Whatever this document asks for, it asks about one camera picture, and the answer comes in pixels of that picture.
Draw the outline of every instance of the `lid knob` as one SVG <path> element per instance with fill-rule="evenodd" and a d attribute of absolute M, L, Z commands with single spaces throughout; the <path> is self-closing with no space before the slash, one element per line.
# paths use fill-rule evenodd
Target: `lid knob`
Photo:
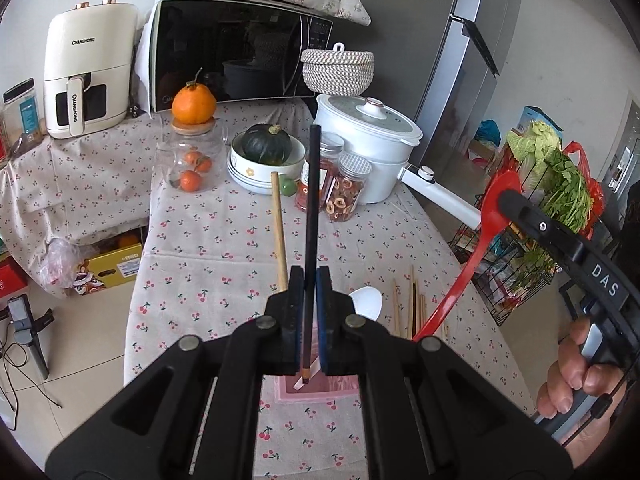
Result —
<path fill-rule="evenodd" d="M 418 176 L 427 182 L 433 181 L 433 170 L 429 166 L 421 166 L 418 170 Z"/>
<path fill-rule="evenodd" d="M 363 105 L 356 105 L 356 110 L 361 114 L 368 115 L 375 119 L 385 120 L 386 114 L 384 112 L 385 105 L 382 101 L 374 99 L 373 97 L 365 98 Z"/>

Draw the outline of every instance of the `wooden lid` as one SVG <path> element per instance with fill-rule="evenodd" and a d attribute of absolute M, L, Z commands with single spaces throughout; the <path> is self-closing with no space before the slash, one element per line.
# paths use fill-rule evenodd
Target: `wooden lid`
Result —
<path fill-rule="evenodd" d="M 206 134 L 213 129 L 213 126 L 215 126 L 215 124 L 216 120 L 213 117 L 210 118 L 206 123 L 202 124 L 184 124 L 181 123 L 178 119 L 174 119 L 171 123 L 171 127 L 178 135 L 189 137 Z"/>

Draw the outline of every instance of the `microwave oven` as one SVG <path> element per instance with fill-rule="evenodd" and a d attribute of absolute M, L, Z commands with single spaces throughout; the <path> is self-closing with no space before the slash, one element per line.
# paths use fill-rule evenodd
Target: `microwave oven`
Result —
<path fill-rule="evenodd" d="M 312 97 L 300 55 L 326 49 L 332 25 L 312 10 L 271 0 L 161 0 L 152 17 L 148 78 L 141 77 L 149 105 L 171 109 L 198 71 L 198 82 L 219 102 Z"/>

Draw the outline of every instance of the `cable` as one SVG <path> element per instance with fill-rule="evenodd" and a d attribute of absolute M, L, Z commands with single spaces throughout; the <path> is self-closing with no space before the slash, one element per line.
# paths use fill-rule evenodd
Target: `cable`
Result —
<path fill-rule="evenodd" d="M 18 370 L 22 375 L 24 375 L 31 384 L 33 384 L 33 386 L 35 386 L 38 391 L 49 401 L 52 402 L 53 404 L 55 404 L 57 407 L 62 408 L 62 406 L 57 403 L 55 400 L 51 399 L 51 397 L 49 397 L 34 381 L 33 379 L 31 379 L 26 373 L 24 373 L 21 368 L 23 368 L 24 366 L 26 366 L 29 358 L 27 356 L 27 351 L 24 349 L 24 347 L 19 344 L 16 343 L 15 341 L 12 342 L 9 346 L 5 347 L 5 345 L 7 344 L 7 342 L 9 341 L 9 325 L 12 324 L 12 322 L 7 323 L 6 326 L 6 330 L 4 332 L 4 342 L 2 342 L 0 340 L 0 356 L 2 357 L 2 366 L 4 367 L 4 373 L 6 374 L 6 378 L 7 381 L 9 381 L 9 386 L 11 387 L 11 392 L 12 394 L 14 394 L 14 399 L 15 399 L 15 408 L 13 407 L 13 405 L 11 404 L 11 401 L 9 400 L 9 397 L 7 397 L 6 393 L 4 392 L 4 390 L 2 390 L 2 393 L 4 394 L 4 397 L 6 398 L 6 401 L 9 403 L 9 406 L 11 407 L 12 411 L 15 413 L 15 418 L 14 418 L 14 426 L 13 428 L 9 428 L 10 431 L 15 431 L 18 427 L 18 412 L 20 410 L 20 401 L 18 400 L 18 395 L 17 392 L 15 391 L 14 388 L 14 384 L 11 381 L 11 376 L 9 375 L 9 370 L 6 367 L 7 362 L 16 370 Z M 9 350 L 13 347 L 16 346 L 18 348 L 20 348 L 20 350 L 22 350 L 22 353 L 24 354 L 24 361 L 21 364 L 16 364 L 14 362 L 13 359 L 11 359 L 11 357 L 9 357 L 8 353 Z"/>
<path fill-rule="evenodd" d="M 613 388 L 610 394 L 602 394 L 601 396 L 598 397 L 598 399 L 593 403 L 593 406 L 590 409 L 589 418 L 585 420 L 580 425 L 580 427 L 577 430 L 575 430 L 567 440 L 564 441 L 564 443 L 562 444 L 562 447 L 567 447 L 569 444 L 571 444 L 574 438 L 576 438 L 579 434 L 581 434 L 593 419 L 602 418 L 604 414 L 607 413 L 607 410 L 613 404 L 613 397 L 620 390 L 622 385 L 626 383 L 626 380 L 628 379 L 629 374 L 631 373 L 633 368 L 636 366 L 636 364 L 638 364 L 639 360 L 640 360 L 640 349 L 638 350 L 638 352 L 636 352 L 635 357 L 631 361 L 631 364 L 626 368 L 625 373 L 622 375 L 622 378 L 618 381 L 618 384 L 616 384 L 616 387 Z"/>

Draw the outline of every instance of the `cherry pattern tablecloth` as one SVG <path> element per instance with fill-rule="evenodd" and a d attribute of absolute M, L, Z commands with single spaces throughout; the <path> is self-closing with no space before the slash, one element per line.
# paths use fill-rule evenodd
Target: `cherry pattern tablecloth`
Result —
<path fill-rule="evenodd" d="M 262 122 L 304 132 L 312 120 L 299 99 L 221 104 L 215 117 L 231 135 Z M 46 137 L 0 171 L 0 237 L 43 288 L 62 295 L 39 277 L 53 238 L 87 245 L 147 223 L 156 144 L 170 118 L 145 114 L 77 139 Z"/>
<path fill-rule="evenodd" d="M 305 214 L 294 207 L 293 198 L 283 197 L 283 208 L 287 263 L 303 265 Z M 125 382 L 185 334 L 209 340 L 260 316 L 276 291 L 273 248 L 270 196 L 247 192 L 225 173 L 215 190 L 183 194 L 154 174 L 150 230 L 127 325 Z M 400 288 L 405 328 L 411 265 L 430 311 L 460 272 L 442 236 L 402 184 L 385 202 L 361 206 L 348 222 L 331 224 L 321 214 L 318 264 L 330 267 L 335 290 L 377 287 L 383 294 L 379 320 L 390 329 L 393 278 Z M 442 335 L 503 394 L 531 412 L 518 367 L 472 285 Z M 358 396 L 278 403 L 274 379 L 266 378 L 255 475 L 365 478 L 360 409 Z"/>

